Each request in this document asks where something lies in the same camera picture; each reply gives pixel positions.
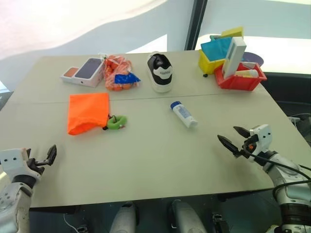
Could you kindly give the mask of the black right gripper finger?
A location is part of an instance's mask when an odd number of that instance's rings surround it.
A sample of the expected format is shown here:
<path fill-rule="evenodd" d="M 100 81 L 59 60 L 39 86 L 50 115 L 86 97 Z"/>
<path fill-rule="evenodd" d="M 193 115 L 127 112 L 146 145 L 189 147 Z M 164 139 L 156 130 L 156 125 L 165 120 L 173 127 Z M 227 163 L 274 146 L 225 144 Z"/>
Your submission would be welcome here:
<path fill-rule="evenodd" d="M 233 145 L 229 139 L 221 135 L 217 135 L 217 138 L 221 144 L 227 148 L 236 158 L 242 155 L 241 151 L 235 145 Z"/>
<path fill-rule="evenodd" d="M 242 137 L 244 137 L 244 138 L 249 138 L 250 137 L 250 131 L 249 130 L 247 130 L 247 129 L 243 128 L 243 127 L 240 127 L 240 126 L 234 126 L 233 128 Z"/>

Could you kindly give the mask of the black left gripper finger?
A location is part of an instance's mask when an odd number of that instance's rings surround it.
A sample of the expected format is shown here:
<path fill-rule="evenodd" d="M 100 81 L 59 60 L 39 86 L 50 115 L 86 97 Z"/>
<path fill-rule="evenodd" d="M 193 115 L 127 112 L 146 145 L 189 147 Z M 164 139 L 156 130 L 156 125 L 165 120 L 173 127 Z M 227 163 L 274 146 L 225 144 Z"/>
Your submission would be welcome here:
<path fill-rule="evenodd" d="M 56 145 L 53 145 L 49 148 L 48 153 L 47 153 L 47 165 L 52 165 L 54 163 L 54 160 L 57 156 L 57 147 Z"/>

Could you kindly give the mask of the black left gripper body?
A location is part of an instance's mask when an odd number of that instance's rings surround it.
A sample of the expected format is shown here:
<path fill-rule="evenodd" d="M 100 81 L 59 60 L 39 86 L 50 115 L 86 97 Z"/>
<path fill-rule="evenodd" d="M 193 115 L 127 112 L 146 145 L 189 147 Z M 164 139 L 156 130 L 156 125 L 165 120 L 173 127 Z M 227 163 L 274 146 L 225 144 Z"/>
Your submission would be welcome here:
<path fill-rule="evenodd" d="M 38 175 L 42 175 L 45 170 L 43 166 L 49 163 L 49 159 L 46 158 L 45 160 L 42 160 L 42 161 L 36 161 L 35 158 L 30 157 L 31 149 L 26 149 L 26 153 L 28 157 L 28 160 L 26 162 L 28 168 L 36 172 Z"/>

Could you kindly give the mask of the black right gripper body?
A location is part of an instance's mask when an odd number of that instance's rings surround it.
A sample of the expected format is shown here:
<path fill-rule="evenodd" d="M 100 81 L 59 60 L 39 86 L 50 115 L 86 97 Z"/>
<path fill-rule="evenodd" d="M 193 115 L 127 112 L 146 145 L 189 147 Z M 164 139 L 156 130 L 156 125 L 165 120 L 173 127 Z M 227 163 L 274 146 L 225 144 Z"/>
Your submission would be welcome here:
<path fill-rule="evenodd" d="M 242 145 L 242 149 L 239 151 L 240 156 L 245 158 L 254 158 L 253 152 L 257 147 L 257 142 L 259 141 L 258 135 L 250 135 L 249 133 L 243 133 L 242 136 L 246 138 L 244 144 Z"/>

